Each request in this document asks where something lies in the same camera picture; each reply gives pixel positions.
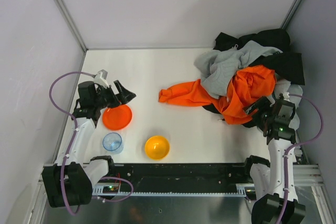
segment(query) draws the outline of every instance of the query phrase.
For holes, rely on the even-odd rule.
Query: pile of clothes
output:
[[[197,58],[194,65],[203,77],[161,90],[159,101],[183,106],[203,106],[222,114],[228,124],[253,127],[244,108],[267,96],[274,103],[281,93],[302,95],[301,54],[290,52],[290,37],[283,29],[261,31],[240,38],[220,33],[214,50]],[[296,108],[300,98],[290,97]],[[290,127],[297,129],[295,117]]]

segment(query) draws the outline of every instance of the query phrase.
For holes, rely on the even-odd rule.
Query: yellow bowl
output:
[[[153,160],[165,158],[170,151],[170,144],[163,136],[153,136],[145,144],[146,155]]]

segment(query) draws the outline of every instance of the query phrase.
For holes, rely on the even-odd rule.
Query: gray cloth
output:
[[[275,47],[263,47],[260,44],[249,41],[243,48],[227,51],[212,50],[201,55],[195,60],[195,66],[204,77],[201,85],[213,98],[226,96],[227,87],[239,69],[248,67],[260,56],[269,56],[276,52],[282,52]]]
[[[274,91],[272,95],[269,95],[267,98],[271,103],[275,103],[275,98],[279,98],[280,94],[289,92],[291,94],[298,94],[302,95],[303,90],[302,87],[296,84],[291,84],[290,81],[287,81],[285,79],[277,81],[277,84],[275,84]],[[299,107],[299,103],[301,101],[300,97],[289,97],[289,101],[295,104],[295,108],[297,109]],[[300,119],[297,113],[295,113],[293,119],[289,123],[289,127],[297,130],[300,126]]]

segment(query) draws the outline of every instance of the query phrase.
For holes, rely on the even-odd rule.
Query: white wall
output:
[[[335,0],[304,0],[289,26],[293,49],[302,52],[306,86],[303,94],[322,110],[324,133],[306,147],[318,163],[336,209],[336,4]],[[319,130],[319,117],[305,102],[299,108],[300,137],[309,140]]]
[[[53,0],[1,0],[0,6],[0,223],[18,224],[65,118],[51,105],[49,86],[78,70],[83,56]],[[55,89],[63,108],[74,80]]]
[[[211,47],[277,28],[294,0],[65,0],[89,49]]]

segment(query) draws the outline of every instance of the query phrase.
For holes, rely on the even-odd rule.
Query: white table surface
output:
[[[227,125],[218,121],[221,115],[202,107],[183,107],[159,103],[159,91],[174,84],[194,81],[200,72],[194,60],[209,48],[195,49],[132,49],[89,50],[82,71],[108,72],[107,82],[117,93],[113,81],[119,80],[134,98],[128,106],[133,119],[117,131],[124,141],[124,150],[113,155],[115,163],[235,163],[250,155],[269,159],[266,139],[256,128]],[[79,83],[92,78],[81,75]],[[78,99],[76,92],[71,112]],[[99,155],[109,155],[102,147],[103,137],[111,131],[101,122],[92,135],[85,153],[85,163]],[[69,118],[63,140],[71,133]],[[165,136],[171,144],[169,155],[161,161],[149,159],[144,152],[146,140],[154,135]]]

